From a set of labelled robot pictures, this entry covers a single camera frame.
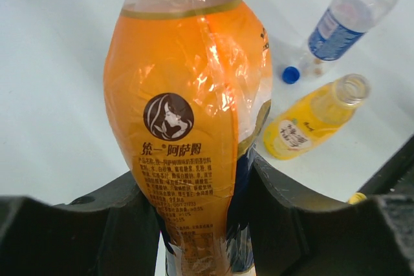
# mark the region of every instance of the yellow bottle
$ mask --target yellow bottle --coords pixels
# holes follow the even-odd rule
[[[266,128],[266,149],[280,160],[310,151],[352,118],[369,91],[363,76],[349,74],[306,95]]]

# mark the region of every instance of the black object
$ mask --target black object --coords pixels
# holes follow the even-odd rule
[[[414,138],[365,187],[367,194],[404,195],[354,206],[304,187],[257,155],[248,190],[257,275],[414,275],[413,148]],[[155,212],[131,173],[69,205],[3,197],[0,275],[150,276],[158,236]]]

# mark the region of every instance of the woman's face logo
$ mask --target woman's face logo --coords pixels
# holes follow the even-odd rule
[[[194,115],[184,98],[174,93],[164,93],[147,103],[144,123],[155,137],[174,142],[191,131]]]

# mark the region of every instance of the yellow liquid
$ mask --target yellow liquid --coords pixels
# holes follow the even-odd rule
[[[341,104],[334,96],[334,83],[306,95],[278,116],[264,133],[267,151],[289,160],[317,147],[348,122],[355,107]]]

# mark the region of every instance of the juice bottle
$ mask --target juice bottle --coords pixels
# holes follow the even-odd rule
[[[257,17],[242,0],[125,0],[103,78],[109,123],[157,210],[167,275],[254,270],[245,193],[272,90]]]
[[[280,160],[310,151],[353,117],[369,91],[363,76],[350,74],[306,95],[266,128],[266,149]]]

